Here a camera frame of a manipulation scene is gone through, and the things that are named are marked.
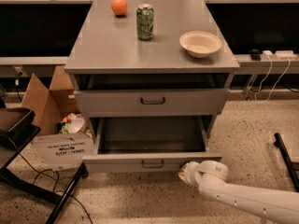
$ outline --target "drawer handle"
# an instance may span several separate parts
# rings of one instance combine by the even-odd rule
[[[164,161],[161,161],[161,163],[144,163],[144,161],[141,162],[141,166],[143,168],[149,169],[149,168],[163,168],[164,167]]]
[[[163,97],[159,101],[147,101],[147,100],[144,100],[142,97],[140,98],[140,102],[142,105],[162,105],[165,103],[165,101],[166,101],[165,97]]]

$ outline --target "gray cabinet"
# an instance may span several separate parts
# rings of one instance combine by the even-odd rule
[[[155,9],[151,41],[138,40],[135,10]],[[95,0],[65,71],[91,123],[90,172],[177,171],[187,161],[220,160],[208,146],[238,64],[204,0],[128,0],[117,18],[110,0]],[[179,44],[185,32],[217,35],[222,49],[204,59]]]

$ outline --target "cardboard box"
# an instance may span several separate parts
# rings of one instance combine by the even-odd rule
[[[36,113],[32,123],[41,129],[38,135],[57,133],[57,124],[62,121],[62,114],[50,91],[35,74],[31,76],[21,107]]]
[[[79,113],[74,96],[74,87],[64,65],[57,65],[50,83],[50,93],[59,106],[63,116]]]
[[[79,168],[83,155],[94,149],[93,140],[84,133],[35,137],[32,144],[53,171]]]

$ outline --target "cable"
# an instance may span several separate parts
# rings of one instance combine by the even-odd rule
[[[38,172],[38,175],[36,176],[36,178],[35,178],[35,180],[33,181],[32,184],[34,184],[34,183],[36,182],[37,178],[38,178],[40,175],[44,175],[44,173],[47,172],[47,171],[52,171],[52,170],[51,170],[51,169],[45,169],[45,170],[43,170],[43,171],[41,171],[41,172]],[[58,182],[60,181],[59,173],[58,173],[57,171],[55,171],[54,173],[57,175],[57,177],[56,177],[56,179],[55,179],[55,184],[54,184],[54,187],[53,187],[53,190],[52,190],[52,191],[55,191],[55,190],[56,190],[57,184],[58,184]]]
[[[271,67],[270,67],[270,70],[271,70],[271,68],[272,68],[272,61],[270,60],[270,58],[268,57],[268,59],[269,59],[269,61],[271,62]],[[276,85],[280,82],[280,79],[286,74],[286,72],[288,71],[288,69],[289,69],[289,67],[290,67],[290,65],[291,65],[291,60],[288,58],[288,66],[287,66],[287,68],[284,70],[284,72],[280,75],[280,77],[278,78],[278,80],[277,80],[277,82],[275,82],[275,84],[274,84],[274,86],[273,86],[273,88],[271,89],[271,91],[269,92],[269,96],[268,96],[268,98],[266,99],[266,100],[264,100],[264,101],[261,101],[261,102],[257,102],[257,100],[256,100],[256,94],[257,93],[255,93],[255,95],[254,95],[254,98],[255,98],[255,102],[256,103],[259,103],[259,104],[261,104],[261,103],[264,103],[264,102],[266,102],[266,101],[268,101],[269,99],[270,99],[270,96],[271,96],[271,93],[273,92],[273,90],[274,90],[274,88],[276,87]]]
[[[258,91],[254,94],[254,100],[255,100],[255,102],[257,102],[256,96],[257,96],[258,93],[262,90],[262,84],[263,84],[263,82],[268,78],[268,76],[269,76],[269,74],[270,74],[270,72],[271,72],[271,70],[272,70],[272,66],[273,66],[272,61],[271,61],[271,59],[270,59],[269,56],[267,56],[267,59],[268,59],[269,62],[270,62],[270,68],[269,68],[269,70],[268,70],[267,75],[266,75],[266,76],[264,77],[264,79],[261,81],[261,83],[260,83],[260,88],[259,88]]]
[[[9,140],[10,143],[15,147],[17,153],[21,156],[21,158],[22,158],[25,162],[27,162],[27,164],[28,164],[28,165],[29,165],[35,172],[39,173],[40,175],[45,175],[45,176],[47,176],[47,177],[49,177],[49,178],[51,178],[51,179],[53,179],[53,180],[56,181],[56,179],[55,179],[54,177],[52,177],[52,176],[50,176],[50,175],[46,175],[46,174],[44,174],[43,172],[40,172],[40,171],[38,171],[36,168],[34,168],[34,166],[31,165],[31,163],[30,163],[28,160],[26,160],[26,159],[23,157],[23,155],[19,152],[19,150],[18,150],[18,148],[17,148],[15,142],[14,142],[10,137],[8,137],[8,140]]]
[[[21,97],[20,97],[20,93],[19,93],[19,85],[20,85],[20,77],[21,77],[22,73],[18,73],[17,78],[15,80],[15,86],[16,86],[16,90],[17,90],[17,94],[18,94],[18,98],[21,102]]]
[[[75,199],[79,204],[80,204],[80,206],[83,208],[83,210],[84,210],[84,212],[85,212],[85,214],[86,214],[86,216],[87,216],[87,218],[90,220],[90,222],[93,224],[93,221],[92,221],[92,218],[91,218],[91,216],[90,216],[90,214],[88,213],[88,211],[86,210],[86,208],[85,208],[85,206],[73,195],[73,194],[70,194],[70,196],[73,198],[73,199]]]
[[[294,89],[294,88],[292,88],[291,86],[288,86],[288,85],[283,85],[285,88],[287,88],[289,91],[291,91],[291,92],[294,92],[294,93],[298,93],[299,92],[299,90],[298,89]]]
[[[262,90],[263,90],[263,87],[262,87],[261,90],[254,90],[253,88],[250,89],[250,91],[252,91],[252,92],[259,92],[259,91],[262,91]]]
[[[38,173],[38,175],[36,176],[36,178],[35,178],[35,180],[34,180],[34,182],[33,182],[33,184],[36,182],[36,180],[37,180],[37,178],[40,176],[40,175],[45,175],[45,176],[47,176],[47,177],[49,177],[49,178],[51,178],[51,179],[53,179],[53,180],[55,180],[55,185],[54,185],[54,187],[53,187],[53,192],[64,192],[64,191],[62,191],[62,190],[58,190],[58,191],[55,191],[55,189],[56,189],[56,187],[57,187],[57,184],[58,184],[58,182],[59,182],[59,179],[60,179],[60,176],[59,176],[59,173],[58,172],[55,172],[56,174],[57,174],[57,178],[54,178],[54,177],[52,177],[52,176],[50,176],[50,175],[46,175],[46,174],[44,174],[44,172],[47,172],[47,171],[49,171],[49,170],[51,170],[51,169],[46,169],[46,170],[43,170],[43,171],[38,171],[36,168],[34,168],[32,165],[31,165],[31,163],[28,161],[28,160],[26,160],[24,157],[23,157],[23,155],[19,152],[19,150],[18,150],[18,148],[17,148],[17,146],[16,146],[16,144],[15,144],[15,142],[10,138],[10,137],[8,137],[8,140],[11,142],[11,144],[15,147],[15,149],[16,149],[16,151],[18,152],[18,154],[27,162],[27,164],[34,170],[34,171],[36,171],[37,173]],[[93,221],[92,221],[92,219],[91,219],[91,216],[90,216],[90,214],[87,212],[87,210],[86,210],[86,208],[85,208],[85,206],[73,195],[73,194],[70,194],[70,196],[73,198],[73,199],[75,199],[80,205],[81,205],[81,207],[83,208],[83,210],[84,210],[84,212],[86,213],[86,215],[87,215],[87,217],[88,217],[88,219],[90,220],[90,222],[93,224]]]

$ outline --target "orange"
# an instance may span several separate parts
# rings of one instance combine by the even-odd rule
[[[111,8],[116,16],[123,16],[127,12],[128,5],[125,0],[112,0]]]

